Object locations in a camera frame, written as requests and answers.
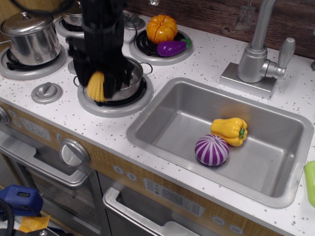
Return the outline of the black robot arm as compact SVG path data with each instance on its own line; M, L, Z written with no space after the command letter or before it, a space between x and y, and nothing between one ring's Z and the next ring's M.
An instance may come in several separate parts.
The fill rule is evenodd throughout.
M112 98L131 78L133 66L124 57L125 0L83 0L84 38L68 37L69 55L79 83L86 87L93 73L104 75L104 96Z

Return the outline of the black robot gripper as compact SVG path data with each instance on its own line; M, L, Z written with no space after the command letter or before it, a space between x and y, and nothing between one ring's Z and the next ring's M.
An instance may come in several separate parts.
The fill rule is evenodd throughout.
M96 70L103 71L103 93L112 98L127 82L127 61L122 54L124 27L84 31L84 38L67 37L79 83L86 87Z

